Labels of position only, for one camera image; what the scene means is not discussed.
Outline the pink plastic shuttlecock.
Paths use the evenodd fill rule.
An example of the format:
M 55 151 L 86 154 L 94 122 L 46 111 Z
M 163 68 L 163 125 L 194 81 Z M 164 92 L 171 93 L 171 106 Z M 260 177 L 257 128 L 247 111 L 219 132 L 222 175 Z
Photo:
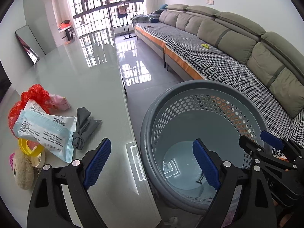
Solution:
M 13 152 L 10 156 L 9 156 L 9 162 L 10 162 L 10 166 L 11 169 L 13 170 L 13 159 L 14 159 L 14 155 L 15 153 Z

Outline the small side table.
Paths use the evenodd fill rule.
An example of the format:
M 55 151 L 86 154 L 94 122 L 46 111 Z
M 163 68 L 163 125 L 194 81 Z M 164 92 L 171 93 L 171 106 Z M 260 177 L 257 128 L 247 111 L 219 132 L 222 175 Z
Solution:
M 65 33 L 65 36 L 62 37 L 62 40 L 65 40 L 65 44 L 71 43 L 75 39 L 74 29 L 70 20 L 64 20 L 59 24 L 58 32 Z

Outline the black window grille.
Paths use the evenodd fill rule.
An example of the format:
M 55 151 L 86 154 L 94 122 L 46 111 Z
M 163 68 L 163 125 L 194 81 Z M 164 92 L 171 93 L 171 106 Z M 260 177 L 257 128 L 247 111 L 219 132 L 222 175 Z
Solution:
M 122 34 L 123 20 L 117 18 L 117 5 L 125 1 L 128 3 L 128 23 L 133 31 L 131 19 L 146 12 L 145 0 L 68 0 L 74 27 L 78 36 L 113 28 L 115 33 Z

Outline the leaning floor mirror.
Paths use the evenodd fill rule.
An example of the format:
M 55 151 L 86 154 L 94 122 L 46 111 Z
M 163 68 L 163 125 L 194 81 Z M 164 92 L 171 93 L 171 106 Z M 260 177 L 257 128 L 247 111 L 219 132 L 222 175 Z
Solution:
M 17 29 L 15 35 L 33 64 L 36 64 L 46 55 L 28 25 Z

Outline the grey perforated trash basket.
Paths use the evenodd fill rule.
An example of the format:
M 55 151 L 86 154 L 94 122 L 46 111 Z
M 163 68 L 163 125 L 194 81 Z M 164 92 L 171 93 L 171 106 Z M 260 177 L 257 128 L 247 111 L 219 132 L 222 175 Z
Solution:
M 260 137 L 264 130 L 260 111 L 241 92 L 215 81 L 185 81 L 160 94 L 146 112 L 140 135 L 142 162 L 167 205 L 202 215 L 216 191 L 194 156 L 194 141 L 201 140 L 221 160 L 248 169 L 251 157 L 239 139 L 245 135 L 271 154 Z

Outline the dark hair clip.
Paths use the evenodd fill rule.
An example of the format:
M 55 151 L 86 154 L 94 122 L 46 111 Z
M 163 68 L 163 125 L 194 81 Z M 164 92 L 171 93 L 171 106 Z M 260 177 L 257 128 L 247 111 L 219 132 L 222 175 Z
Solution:
M 205 177 L 205 175 L 203 174 L 203 172 L 200 174 L 199 179 L 196 181 L 196 183 L 202 184 L 202 180 Z

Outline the grey sectional sofa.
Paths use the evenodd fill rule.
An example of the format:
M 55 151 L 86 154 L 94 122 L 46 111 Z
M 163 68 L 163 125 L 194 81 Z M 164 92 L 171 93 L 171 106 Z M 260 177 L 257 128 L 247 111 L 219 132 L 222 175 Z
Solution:
M 153 17 L 158 23 L 150 23 Z M 295 118 L 303 109 L 303 55 L 281 35 L 241 15 L 206 6 L 168 5 L 132 18 L 135 33 L 160 48 L 193 79 L 232 82 L 232 73 L 255 75 Z M 208 44 L 209 49 L 201 44 Z

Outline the pink snack wrapper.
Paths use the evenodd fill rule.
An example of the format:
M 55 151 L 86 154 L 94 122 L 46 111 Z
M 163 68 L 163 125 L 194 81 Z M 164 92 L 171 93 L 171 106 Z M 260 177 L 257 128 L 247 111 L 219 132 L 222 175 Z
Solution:
M 46 101 L 45 105 L 53 110 L 61 111 L 66 111 L 71 107 L 65 97 L 56 94 L 49 94 L 49 99 Z

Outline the dark grey cloth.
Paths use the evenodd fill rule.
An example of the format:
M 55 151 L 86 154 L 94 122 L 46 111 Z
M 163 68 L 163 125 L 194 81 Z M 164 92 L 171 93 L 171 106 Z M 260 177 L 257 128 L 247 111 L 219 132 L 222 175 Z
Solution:
M 77 109 L 76 130 L 72 134 L 72 146 L 76 150 L 82 150 L 90 136 L 101 124 L 102 120 L 90 117 L 91 112 L 85 107 Z

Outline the white round container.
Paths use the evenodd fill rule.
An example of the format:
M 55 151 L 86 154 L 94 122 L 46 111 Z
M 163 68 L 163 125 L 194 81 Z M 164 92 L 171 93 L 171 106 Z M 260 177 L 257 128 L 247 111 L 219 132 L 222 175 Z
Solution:
M 30 157 L 31 164 L 36 169 L 41 169 L 45 164 L 45 151 L 43 150 L 38 156 Z

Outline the houndstooth sofa cover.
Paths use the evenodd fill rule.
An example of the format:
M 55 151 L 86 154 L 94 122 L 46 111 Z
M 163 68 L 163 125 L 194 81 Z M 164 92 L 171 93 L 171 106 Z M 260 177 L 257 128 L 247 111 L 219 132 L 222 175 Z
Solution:
M 167 64 L 238 90 L 271 134 L 303 144 L 303 55 L 285 38 L 228 12 L 211 19 L 166 10 L 136 15 L 132 24 Z

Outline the yellow toy on sofa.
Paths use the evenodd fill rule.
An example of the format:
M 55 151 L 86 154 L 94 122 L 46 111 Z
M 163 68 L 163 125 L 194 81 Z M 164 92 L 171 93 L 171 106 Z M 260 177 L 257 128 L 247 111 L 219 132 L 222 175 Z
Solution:
M 208 44 L 201 44 L 202 47 L 209 49 L 210 46 Z

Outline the blue cushion on sofa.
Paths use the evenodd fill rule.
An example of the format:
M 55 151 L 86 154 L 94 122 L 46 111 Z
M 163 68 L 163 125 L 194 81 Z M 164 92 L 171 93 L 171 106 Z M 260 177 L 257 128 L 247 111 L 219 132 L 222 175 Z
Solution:
M 151 17 L 151 18 L 149 19 L 149 22 L 150 22 L 150 23 L 158 23 L 159 20 L 156 19 L 156 18 Z

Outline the beige sloth plush toy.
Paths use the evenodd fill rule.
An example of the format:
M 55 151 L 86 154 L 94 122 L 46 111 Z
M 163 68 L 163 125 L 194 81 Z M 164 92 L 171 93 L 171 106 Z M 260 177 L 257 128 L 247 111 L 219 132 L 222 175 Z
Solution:
M 12 165 L 17 186 L 23 190 L 30 189 L 33 185 L 35 173 L 28 157 L 20 149 L 14 151 Z

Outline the light blue wipes packet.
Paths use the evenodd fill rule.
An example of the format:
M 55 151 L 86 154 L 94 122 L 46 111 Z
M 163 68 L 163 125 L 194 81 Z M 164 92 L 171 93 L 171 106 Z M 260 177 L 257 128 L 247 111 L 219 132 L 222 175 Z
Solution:
M 38 142 L 66 163 L 74 153 L 72 134 L 77 118 L 47 114 L 33 99 L 29 100 L 13 126 L 16 137 Z

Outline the clothes drying rack stand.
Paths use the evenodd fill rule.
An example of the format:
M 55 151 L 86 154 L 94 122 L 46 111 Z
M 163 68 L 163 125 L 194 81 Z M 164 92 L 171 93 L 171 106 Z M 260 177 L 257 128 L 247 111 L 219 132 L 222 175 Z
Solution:
M 124 38 L 124 40 L 135 38 L 136 36 L 133 36 L 131 34 L 131 31 L 129 29 L 129 23 L 128 23 L 128 3 L 125 3 L 125 1 L 120 2 L 117 5 L 117 18 L 123 20 L 123 30 L 124 32 L 121 34 L 121 36 Z

